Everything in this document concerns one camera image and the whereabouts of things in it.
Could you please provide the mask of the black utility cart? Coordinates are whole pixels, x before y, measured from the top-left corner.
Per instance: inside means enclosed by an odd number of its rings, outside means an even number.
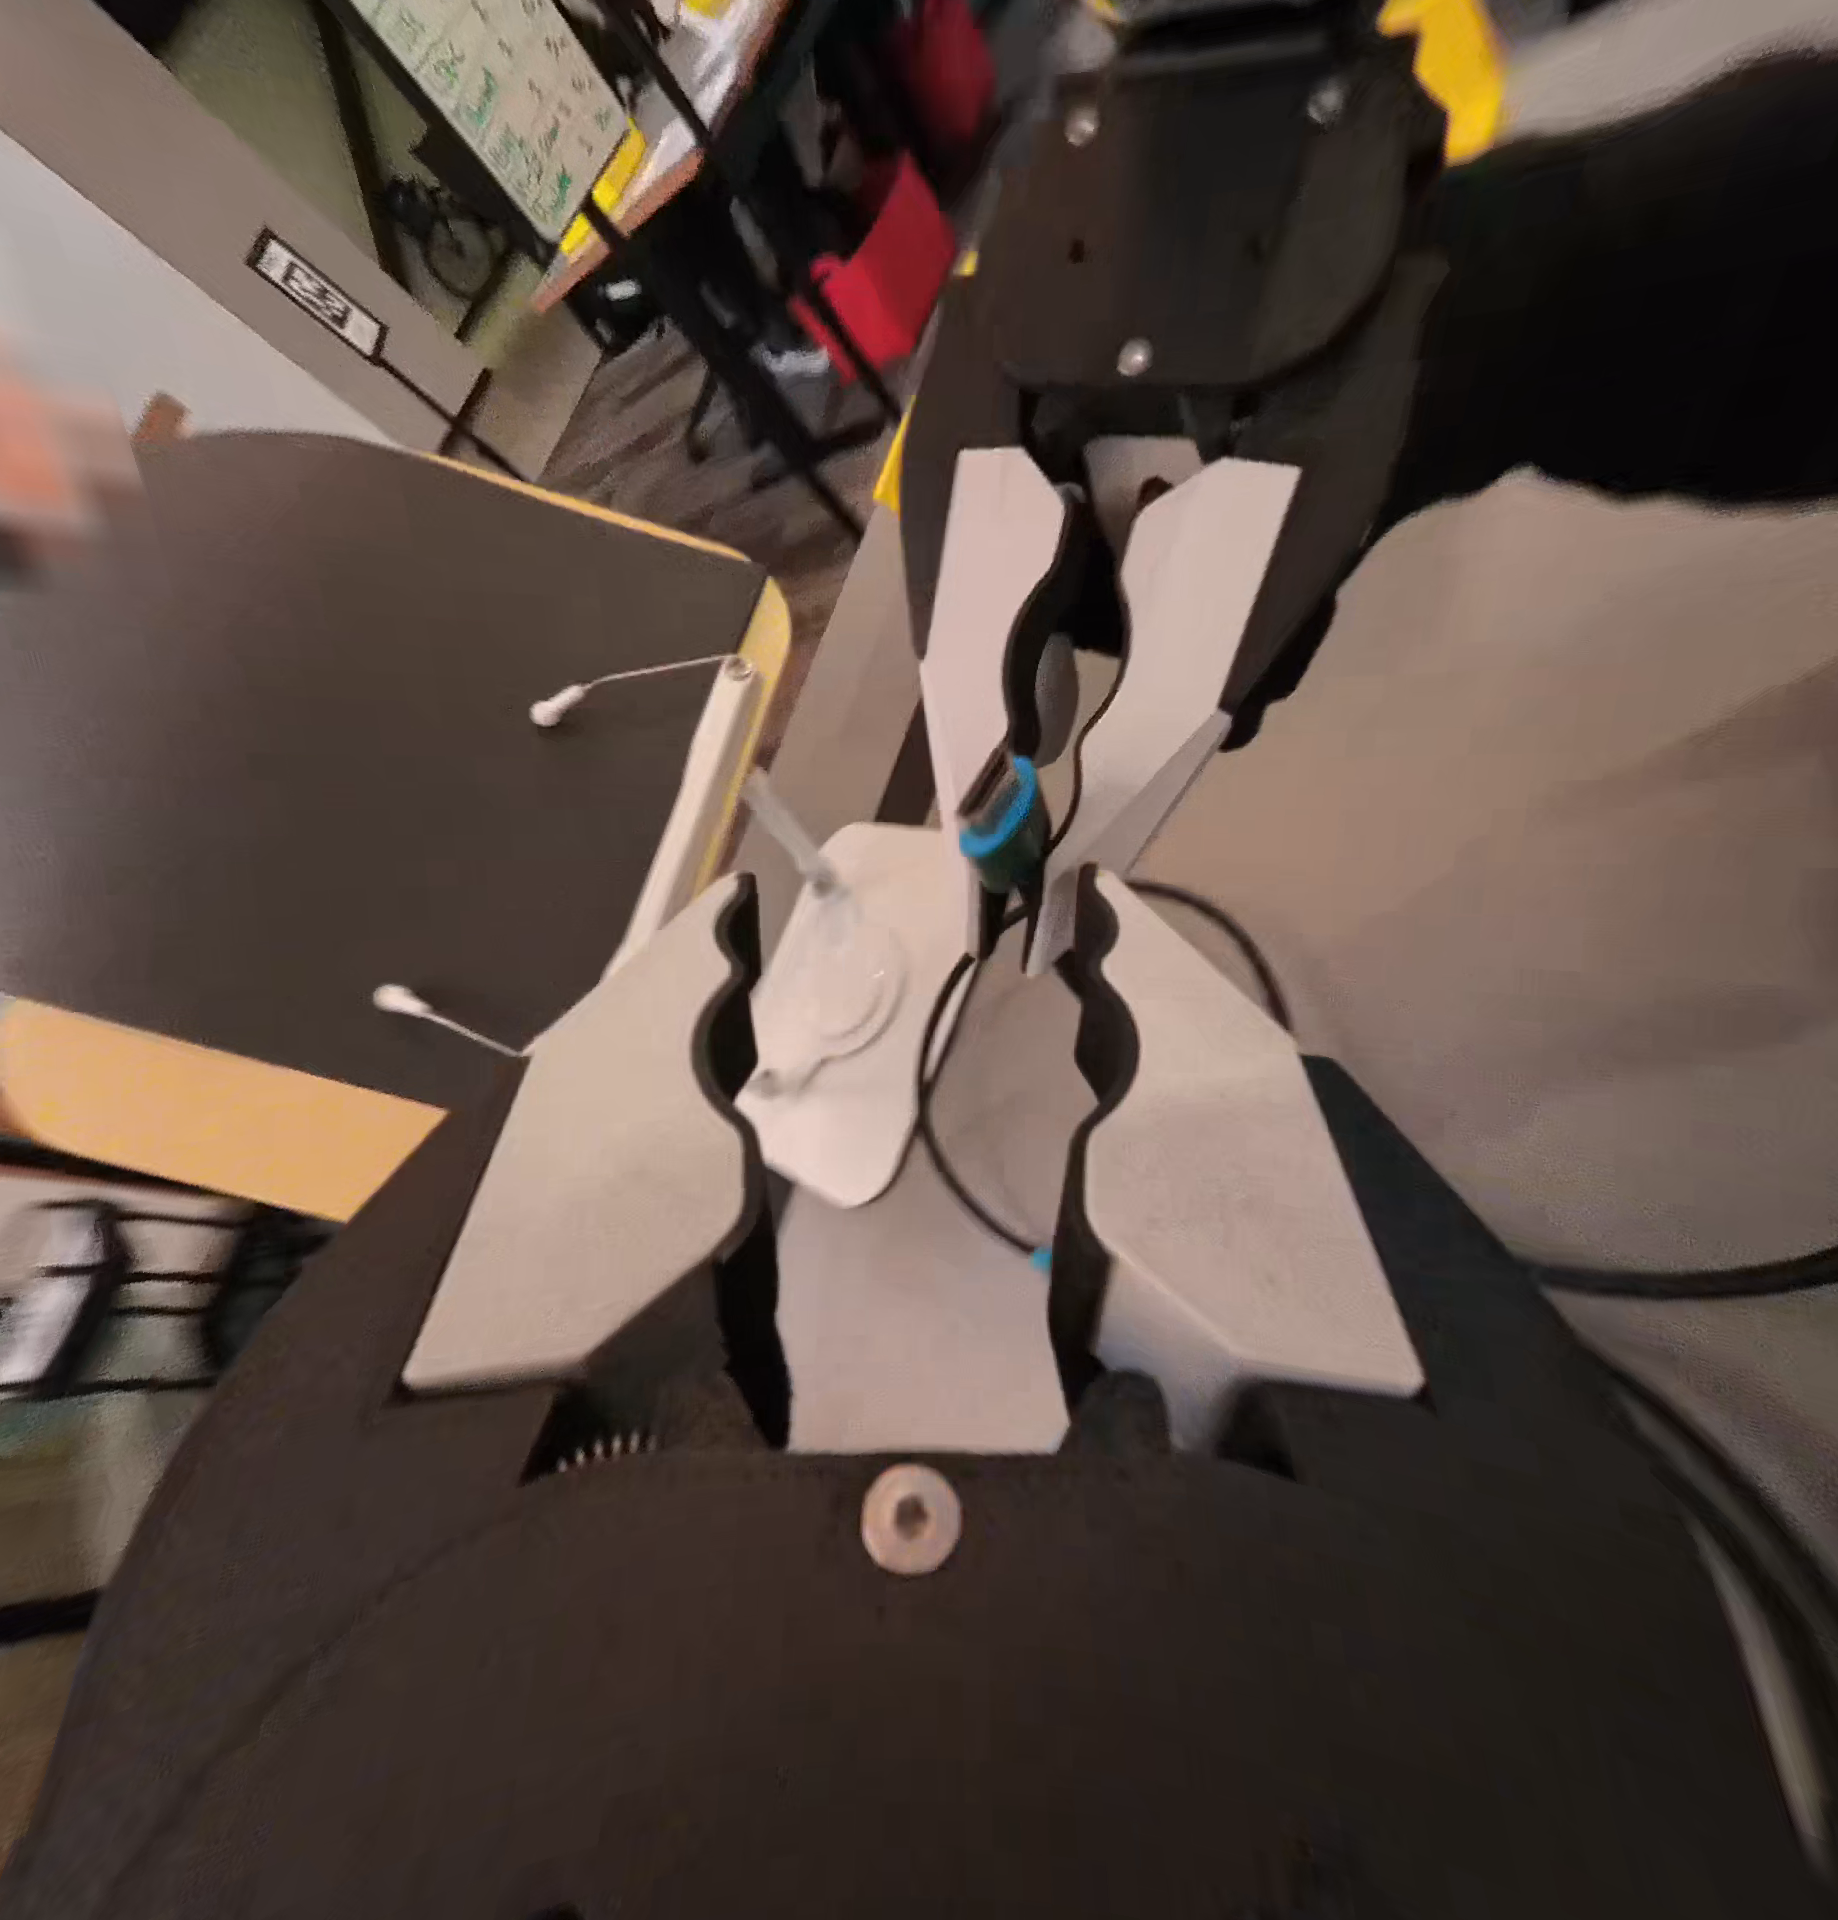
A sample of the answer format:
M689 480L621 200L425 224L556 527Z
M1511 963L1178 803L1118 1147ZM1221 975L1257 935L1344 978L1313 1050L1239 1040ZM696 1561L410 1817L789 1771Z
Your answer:
M335 1222L93 1186L0 1216L0 1406L211 1390Z

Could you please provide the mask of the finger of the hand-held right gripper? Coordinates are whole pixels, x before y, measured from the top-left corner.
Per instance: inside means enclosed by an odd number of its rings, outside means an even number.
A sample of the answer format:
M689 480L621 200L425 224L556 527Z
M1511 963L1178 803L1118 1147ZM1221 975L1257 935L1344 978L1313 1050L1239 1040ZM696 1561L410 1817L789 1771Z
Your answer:
M1123 663L1076 748L1079 794L1048 853L1028 975L1074 946L1082 870L1126 872L1224 740L1224 687L1297 480L1286 464L1221 459L1132 520Z
M940 828L948 833L958 833L959 798L991 754L1050 764L1076 732L1076 647L1064 624L1048 637L1028 633L1025 663L1007 663L1033 599L1057 586L1072 533L1074 504L1025 447L959 450L919 666Z

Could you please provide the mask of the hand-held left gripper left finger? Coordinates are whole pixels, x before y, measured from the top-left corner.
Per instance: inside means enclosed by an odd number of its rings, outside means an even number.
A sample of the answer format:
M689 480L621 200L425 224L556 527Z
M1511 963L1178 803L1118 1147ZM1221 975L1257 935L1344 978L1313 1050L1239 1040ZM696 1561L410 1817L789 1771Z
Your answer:
M756 1222L756 884L718 878L526 1054L400 1382L573 1378Z

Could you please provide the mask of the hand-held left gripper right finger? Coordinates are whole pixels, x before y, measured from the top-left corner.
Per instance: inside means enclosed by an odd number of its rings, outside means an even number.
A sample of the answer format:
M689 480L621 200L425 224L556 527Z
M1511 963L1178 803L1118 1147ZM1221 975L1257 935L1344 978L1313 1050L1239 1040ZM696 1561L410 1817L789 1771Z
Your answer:
M1174 1447L1219 1447L1261 1386L1412 1403L1401 1302L1289 1030L1123 878L1076 884L1076 1064L1052 1341L1137 1374Z

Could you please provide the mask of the person's right forearm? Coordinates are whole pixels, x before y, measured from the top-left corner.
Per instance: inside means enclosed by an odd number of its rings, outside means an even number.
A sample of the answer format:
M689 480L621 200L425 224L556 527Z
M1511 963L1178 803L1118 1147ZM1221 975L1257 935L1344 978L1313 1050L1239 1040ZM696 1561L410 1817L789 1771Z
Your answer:
M1838 500L1838 51L1442 174L1445 281L1380 529L1516 466L1606 495Z

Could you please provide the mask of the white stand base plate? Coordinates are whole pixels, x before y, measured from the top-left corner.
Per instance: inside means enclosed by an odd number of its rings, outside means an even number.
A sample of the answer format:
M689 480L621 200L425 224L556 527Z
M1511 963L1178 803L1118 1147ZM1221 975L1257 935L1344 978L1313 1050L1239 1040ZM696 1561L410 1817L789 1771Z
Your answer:
M977 889L942 828L855 822L824 851L838 889L803 886L764 953L738 1108L774 1171L853 1211L907 1158L921 1043L970 952Z

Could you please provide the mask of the whiteboard with green writing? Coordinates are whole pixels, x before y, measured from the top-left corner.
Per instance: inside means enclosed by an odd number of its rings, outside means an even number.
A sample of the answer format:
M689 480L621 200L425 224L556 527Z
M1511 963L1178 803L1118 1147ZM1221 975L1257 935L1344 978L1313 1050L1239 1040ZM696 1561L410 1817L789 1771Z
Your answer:
M556 3L354 3L389 67L556 247L644 137Z

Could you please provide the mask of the red storage bin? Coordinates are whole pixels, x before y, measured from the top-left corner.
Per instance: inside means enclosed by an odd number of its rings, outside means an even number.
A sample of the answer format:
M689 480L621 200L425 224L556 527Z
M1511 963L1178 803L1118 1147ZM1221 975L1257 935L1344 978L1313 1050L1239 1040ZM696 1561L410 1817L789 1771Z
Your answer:
M958 240L907 148L857 158L807 190L812 276L875 371L907 361L952 273Z

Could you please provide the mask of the black wall sign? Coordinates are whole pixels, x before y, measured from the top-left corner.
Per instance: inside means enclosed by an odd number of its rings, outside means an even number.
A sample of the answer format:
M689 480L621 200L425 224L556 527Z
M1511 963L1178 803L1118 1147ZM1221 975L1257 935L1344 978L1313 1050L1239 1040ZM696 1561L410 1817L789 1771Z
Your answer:
M383 364L383 346L389 336L386 320L317 269L295 245L284 241L271 226L261 226L245 262L263 285L337 336L361 361Z

